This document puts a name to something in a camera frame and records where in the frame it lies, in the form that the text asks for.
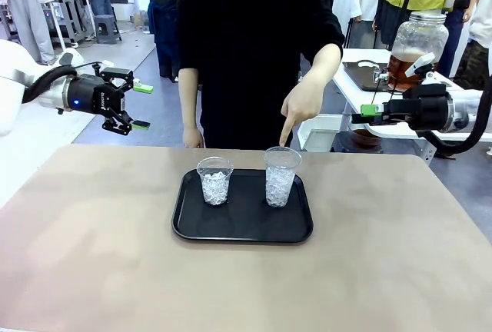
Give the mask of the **person's left hand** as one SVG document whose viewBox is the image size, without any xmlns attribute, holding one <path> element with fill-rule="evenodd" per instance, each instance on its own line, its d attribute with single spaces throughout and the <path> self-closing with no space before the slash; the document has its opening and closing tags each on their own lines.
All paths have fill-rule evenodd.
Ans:
<svg viewBox="0 0 492 332">
<path fill-rule="evenodd" d="M 326 79 L 316 75 L 302 78 L 302 80 L 290 91 L 281 108 L 281 114 L 285 117 L 281 131 L 279 145 L 287 144 L 288 136 L 294 126 L 312 119 L 320 114 L 324 89 L 327 86 Z"/>
</svg>

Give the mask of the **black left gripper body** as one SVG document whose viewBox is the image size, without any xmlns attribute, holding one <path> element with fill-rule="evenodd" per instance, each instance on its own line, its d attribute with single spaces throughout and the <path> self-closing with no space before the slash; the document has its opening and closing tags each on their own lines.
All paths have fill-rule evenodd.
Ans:
<svg viewBox="0 0 492 332">
<path fill-rule="evenodd" d="M 125 82 L 118 85 L 98 76 L 79 75 L 68 76 L 64 86 L 63 102 L 66 111 L 125 119 Z"/>
</svg>

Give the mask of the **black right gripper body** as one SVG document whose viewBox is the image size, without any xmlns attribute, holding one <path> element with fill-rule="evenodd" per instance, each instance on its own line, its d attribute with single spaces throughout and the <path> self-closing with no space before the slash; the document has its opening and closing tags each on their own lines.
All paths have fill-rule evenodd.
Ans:
<svg viewBox="0 0 492 332">
<path fill-rule="evenodd" d="M 446 86 L 441 83 L 418 85 L 407 89 L 401 99 L 385 104 L 388 121 L 406 122 L 413 131 L 438 131 L 448 118 Z"/>
</svg>

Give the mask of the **person's right hand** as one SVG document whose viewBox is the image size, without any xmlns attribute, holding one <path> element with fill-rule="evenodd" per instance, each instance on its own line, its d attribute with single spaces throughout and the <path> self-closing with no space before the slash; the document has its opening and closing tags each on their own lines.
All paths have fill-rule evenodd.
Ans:
<svg viewBox="0 0 492 332">
<path fill-rule="evenodd" d="M 197 127 L 184 127 L 183 143 L 186 148 L 203 148 L 204 139 Z"/>
</svg>

